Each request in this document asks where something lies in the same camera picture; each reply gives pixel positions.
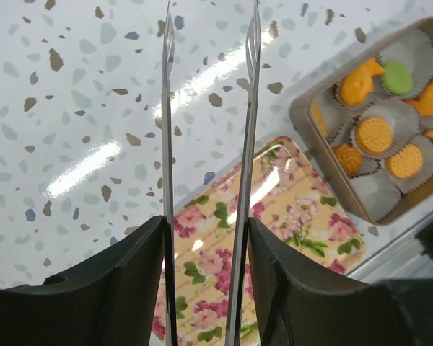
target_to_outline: floral tray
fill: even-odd
[[[179,345],[223,345],[240,165],[176,214],[176,296]],[[364,242],[297,145],[278,137],[253,165],[250,215],[282,241],[344,274],[364,255]],[[242,345],[258,341],[250,267],[245,268]],[[165,338],[162,276],[153,333]]]

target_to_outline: rectangular tray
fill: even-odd
[[[175,215],[178,334],[196,345],[223,345],[240,165]],[[255,156],[250,215],[280,239],[341,274],[365,252],[361,234],[292,139],[278,137]],[[248,262],[242,308],[242,344],[258,341]],[[165,282],[153,332],[164,339]]]
[[[335,158],[335,155],[333,155],[326,139],[322,136],[315,124],[315,121],[311,118],[310,105],[316,95],[329,89],[353,71],[357,66],[374,56],[376,52],[382,50],[385,46],[391,44],[409,30],[417,27],[423,30],[433,42],[433,18],[423,19],[403,28],[365,50],[343,68],[340,68],[326,79],[317,83],[312,89],[308,90],[307,93],[296,98],[291,104],[289,110],[292,122],[297,127],[302,139],[305,141],[318,162],[324,173],[325,180],[330,182],[333,191],[337,194],[338,199],[344,205],[345,209],[351,211],[353,214],[363,218],[364,220],[377,225],[386,225],[393,222],[399,216],[407,213],[414,206],[423,202],[433,194],[433,178],[431,178],[425,185],[422,185],[419,189],[403,196],[395,210],[389,213],[388,216],[381,221],[376,222],[376,220],[370,216],[364,203],[360,200],[357,192],[351,186],[348,177],[339,166],[339,163]]]

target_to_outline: metal tongs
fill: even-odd
[[[162,175],[164,181],[164,216],[167,221],[164,234],[165,296],[167,299],[165,338],[167,346],[177,346],[178,344],[175,304],[175,245],[173,234],[172,111],[170,107],[170,73],[172,71],[174,56],[175,32],[170,14],[169,0],[162,51]]]
[[[228,318],[226,321],[225,346],[240,344],[242,318],[242,297],[245,273],[245,255],[248,240],[248,213],[250,210],[250,190],[252,187],[253,152],[258,110],[258,82],[260,79],[261,27],[258,0],[254,0],[253,16],[245,41],[247,68],[250,80],[248,92],[247,118],[245,121],[244,150],[239,187],[239,203],[234,248],[232,252],[231,288],[229,290]]]
[[[244,150],[242,153],[239,203],[237,204],[225,346],[237,346],[240,344],[242,292],[248,240],[248,212],[250,209],[250,188],[258,108],[258,81],[260,78],[261,28],[258,0],[254,0],[253,16],[247,33],[245,49],[250,89],[248,92],[247,120],[245,123]],[[169,0],[162,52],[162,173],[164,181],[164,215],[167,220],[167,228],[164,234],[165,294],[167,297],[165,335],[167,346],[177,345],[175,251],[173,244],[172,125],[170,109],[170,72],[172,70],[174,53],[175,38]]]

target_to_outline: speckled white surface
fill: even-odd
[[[251,4],[192,0],[172,7],[177,203],[242,148]],[[283,133],[299,145],[289,103],[339,67],[332,61],[346,63],[433,15],[432,0],[260,6],[257,138]],[[165,7],[157,0],[0,0],[0,288],[40,284],[162,212],[155,117]],[[428,204],[379,227],[379,236],[354,218],[367,256],[432,210],[433,197]]]

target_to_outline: green cookie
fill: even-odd
[[[411,72],[399,61],[388,61],[382,77],[383,86],[394,95],[407,94],[412,90]]]

